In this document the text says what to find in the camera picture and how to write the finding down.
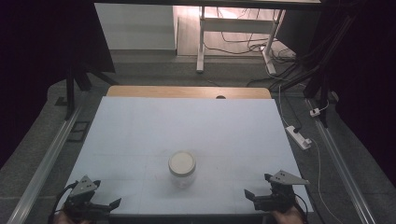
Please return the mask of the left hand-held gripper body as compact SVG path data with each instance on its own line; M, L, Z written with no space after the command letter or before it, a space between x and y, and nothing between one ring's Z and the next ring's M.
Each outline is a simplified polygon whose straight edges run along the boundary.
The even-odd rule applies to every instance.
M93 181L84 175L66 198L64 212L72 220L107 220L110 206L91 202L97 189Z

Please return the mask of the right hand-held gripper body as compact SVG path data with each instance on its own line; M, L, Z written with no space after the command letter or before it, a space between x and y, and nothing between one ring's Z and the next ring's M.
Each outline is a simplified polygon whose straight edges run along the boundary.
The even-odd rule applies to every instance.
M255 196L255 200L253 201L254 208L265 212L278 211L281 213L285 213L297 205L293 186L310 184L308 180L283 170L272 175L271 182L268 183L271 185L271 194Z

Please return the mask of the clear glass jar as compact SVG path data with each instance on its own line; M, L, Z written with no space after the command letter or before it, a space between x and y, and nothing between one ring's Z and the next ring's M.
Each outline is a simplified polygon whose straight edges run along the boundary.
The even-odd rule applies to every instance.
M171 182L174 186L184 189L189 187L195 180L195 170L192 169L187 173L177 173L174 170L170 170Z

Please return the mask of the round white jar lid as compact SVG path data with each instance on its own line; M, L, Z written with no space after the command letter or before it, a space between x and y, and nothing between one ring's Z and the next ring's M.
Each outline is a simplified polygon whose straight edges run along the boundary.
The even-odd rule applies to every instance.
M189 151L178 151L168 160L170 173L177 177L186 177L194 173L196 159Z

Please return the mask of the person's right hand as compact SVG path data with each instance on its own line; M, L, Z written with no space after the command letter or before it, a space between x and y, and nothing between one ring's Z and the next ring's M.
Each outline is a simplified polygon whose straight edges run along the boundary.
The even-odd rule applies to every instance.
M290 208L285 213L272 211L271 215L275 218L277 224L304 224L302 215L295 207Z

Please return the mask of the person's left hand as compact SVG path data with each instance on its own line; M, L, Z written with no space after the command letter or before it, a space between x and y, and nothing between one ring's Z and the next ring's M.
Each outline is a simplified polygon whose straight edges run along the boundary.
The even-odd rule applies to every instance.
M75 222L65 212L60 211L55 215L52 224L92 224L92 222L90 220Z

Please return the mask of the white power strip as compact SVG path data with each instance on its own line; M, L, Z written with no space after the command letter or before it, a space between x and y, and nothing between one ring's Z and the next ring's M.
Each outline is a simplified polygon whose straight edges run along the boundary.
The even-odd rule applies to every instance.
M304 138L300 134L300 130L290 125L285 128L288 135L294 140L294 142L300 147L301 150L307 150L311 148L312 141L309 138Z

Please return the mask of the white foam sheet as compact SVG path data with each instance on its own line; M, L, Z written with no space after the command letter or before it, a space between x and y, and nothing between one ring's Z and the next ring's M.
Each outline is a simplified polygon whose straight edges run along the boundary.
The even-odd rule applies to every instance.
M169 158L189 151L195 180L171 182ZM101 180L92 200L115 215L249 215L244 190L267 195L264 174L300 173L272 99L105 97L68 178Z

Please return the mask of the black metal stand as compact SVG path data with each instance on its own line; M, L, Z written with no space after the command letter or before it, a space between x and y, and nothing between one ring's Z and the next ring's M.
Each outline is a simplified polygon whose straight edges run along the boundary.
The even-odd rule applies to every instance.
M308 79L309 82L303 90L303 95L305 98L313 98L319 92L319 108L322 109L322 112L318 117L325 127L328 126L326 108L328 106L330 62L355 19L355 15L344 14L340 16L339 21L331 26L332 29L322 38L321 42L307 54L310 61L309 68L284 86L278 86L278 91L284 92Z
M66 70L66 116L65 120L71 119L75 112L75 90L74 85L78 84L78 87L82 91L89 91L92 87L91 81L88 78L88 73L93 74L99 79L103 80L110 86L118 85L118 82L104 72L96 69L93 65L82 62L73 63Z

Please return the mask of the wooden table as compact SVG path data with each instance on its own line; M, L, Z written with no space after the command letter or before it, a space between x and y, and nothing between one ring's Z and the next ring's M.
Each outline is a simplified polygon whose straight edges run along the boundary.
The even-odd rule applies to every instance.
M271 99L265 88L176 87L176 86L111 86L107 96L205 99Z

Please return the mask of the dark curtain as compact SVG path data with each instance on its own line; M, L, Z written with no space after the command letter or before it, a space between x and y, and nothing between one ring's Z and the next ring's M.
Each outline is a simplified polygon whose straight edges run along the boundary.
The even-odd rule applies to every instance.
M115 71L95 0L0 0L0 168L49 87L89 69Z
M396 183L396 0L366 0L329 70L337 113Z

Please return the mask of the aluminium rail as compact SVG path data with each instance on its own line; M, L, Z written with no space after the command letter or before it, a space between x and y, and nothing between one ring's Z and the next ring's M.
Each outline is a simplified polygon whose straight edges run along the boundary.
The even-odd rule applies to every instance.
M69 119L62 123L61 128L49 145L46 154L39 163L35 174L31 178L6 224L23 224L28 218L35 200L37 199L39 192L42 190L50 171L64 146L67 135L70 134L81 109L82 106L78 105L75 111L70 115Z
M346 192L352 202L361 224L378 224L369 204L365 200L361 189L347 167L339 147L337 146L330 130L324 126L318 117L309 116L318 129L318 133L332 159L333 165L339 174Z

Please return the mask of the black rectangular floor frame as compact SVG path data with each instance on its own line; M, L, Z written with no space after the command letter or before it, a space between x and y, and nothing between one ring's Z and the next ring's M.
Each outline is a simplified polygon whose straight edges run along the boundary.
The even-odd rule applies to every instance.
M88 134L91 123L89 121L76 121L66 141L72 143L83 142Z

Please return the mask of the white desk frame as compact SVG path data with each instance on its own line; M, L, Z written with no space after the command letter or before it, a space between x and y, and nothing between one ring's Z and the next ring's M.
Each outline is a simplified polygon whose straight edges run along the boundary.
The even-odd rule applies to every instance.
M270 56L272 44L276 37L276 31L284 10L279 9L278 14L271 21L249 20L249 19L223 19L208 18L205 15L205 7L199 8L199 45L197 50L196 72L204 72L205 61L205 32L226 32L226 33L251 33L268 35L268 42L262 49L262 57L267 72L270 75L276 74L273 60Z

